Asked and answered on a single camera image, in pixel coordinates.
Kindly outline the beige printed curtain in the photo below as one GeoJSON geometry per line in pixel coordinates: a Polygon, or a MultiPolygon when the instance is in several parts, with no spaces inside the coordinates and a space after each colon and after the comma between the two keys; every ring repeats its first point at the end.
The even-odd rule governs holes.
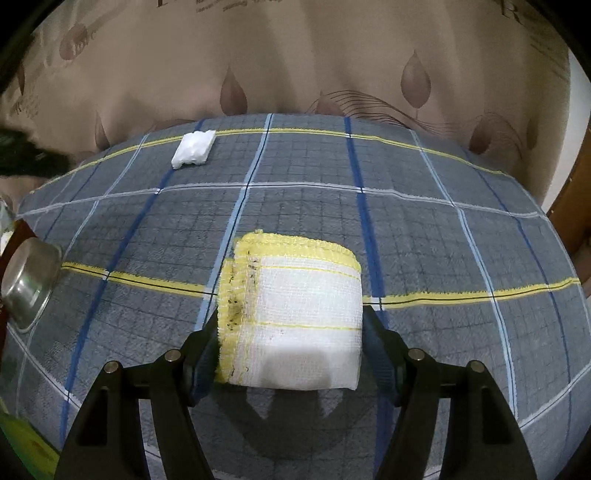
{"type": "Polygon", "coordinates": [[[565,42],[524,1],[66,1],[1,121],[82,154],[204,117],[351,116],[453,140],[542,199],[570,86],[565,42]]]}

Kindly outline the green white tissue box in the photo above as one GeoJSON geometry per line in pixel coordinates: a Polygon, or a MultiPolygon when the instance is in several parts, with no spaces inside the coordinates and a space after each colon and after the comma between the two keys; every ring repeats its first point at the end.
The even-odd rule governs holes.
{"type": "Polygon", "coordinates": [[[26,420],[4,411],[1,419],[1,478],[52,479],[59,453],[26,420]]]}

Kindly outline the small white folded cloth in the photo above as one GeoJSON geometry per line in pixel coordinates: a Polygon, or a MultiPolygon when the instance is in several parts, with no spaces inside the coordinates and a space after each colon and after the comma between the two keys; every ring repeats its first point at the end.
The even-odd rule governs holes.
{"type": "Polygon", "coordinates": [[[215,138],[215,130],[194,131],[183,135],[170,161],[171,168],[178,170],[184,165],[205,164],[215,138]]]}

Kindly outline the gold red tin tray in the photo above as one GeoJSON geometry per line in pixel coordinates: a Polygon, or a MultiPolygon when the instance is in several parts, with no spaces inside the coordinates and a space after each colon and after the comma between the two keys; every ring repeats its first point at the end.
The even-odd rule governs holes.
{"type": "MultiPolygon", "coordinates": [[[[32,238],[35,236],[32,229],[29,227],[27,222],[23,219],[16,220],[13,223],[14,229],[12,230],[12,235],[10,239],[6,243],[6,246],[1,254],[1,279],[4,279],[5,272],[7,266],[14,256],[18,247],[27,239],[32,238]]],[[[4,300],[1,300],[1,341],[0,341],[0,353],[3,353],[3,349],[6,342],[6,335],[7,335],[7,324],[9,319],[8,309],[5,305],[4,300]]]]}

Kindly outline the grey plaid tablecloth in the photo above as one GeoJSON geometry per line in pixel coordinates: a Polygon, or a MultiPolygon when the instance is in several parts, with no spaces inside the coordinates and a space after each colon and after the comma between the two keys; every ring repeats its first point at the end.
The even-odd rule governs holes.
{"type": "Polygon", "coordinates": [[[304,391],[245,372],[191,412],[216,478],[369,479],[397,412],[368,367],[329,388],[356,301],[442,363],[483,362],[536,473],[590,426],[590,315],[541,208],[459,145],[389,125],[280,114],[200,120],[90,156],[17,215],[63,254],[29,327],[10,327],[1,405],[59,448],[102,366],[149,363],[235,294],[256,328],[304,337],[304,391]]]}

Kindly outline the stainless steel bowl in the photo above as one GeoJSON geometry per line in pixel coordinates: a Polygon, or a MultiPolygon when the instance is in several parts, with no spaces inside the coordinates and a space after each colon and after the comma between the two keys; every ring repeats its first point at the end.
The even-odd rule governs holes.
{"type": "Polygon", "coordinates": [[[19,333],[29,332],[41,317],[56,284],[61,249],[36,237],[26,239],[9,260],[1,299],[19,333]]]}

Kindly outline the white yellow-edged towel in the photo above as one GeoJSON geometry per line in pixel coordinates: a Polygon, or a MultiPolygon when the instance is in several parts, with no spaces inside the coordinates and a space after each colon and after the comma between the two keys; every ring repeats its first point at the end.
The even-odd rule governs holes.
{"type": "Polygon", "coordinates": [[[362,267],[338,243],[256,230],[222,263],[216,380],[250,388],[355,390],[362,267]]]}

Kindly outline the brown wooden door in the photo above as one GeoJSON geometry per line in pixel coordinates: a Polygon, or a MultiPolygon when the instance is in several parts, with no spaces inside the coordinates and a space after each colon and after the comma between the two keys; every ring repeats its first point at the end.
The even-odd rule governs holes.
{"type": "Polygon", "coordinates": [[[570,256],[590,236],[590,155],[590,126],[587,126],[573,169],[549,211],[549,219],[570,256]]]}

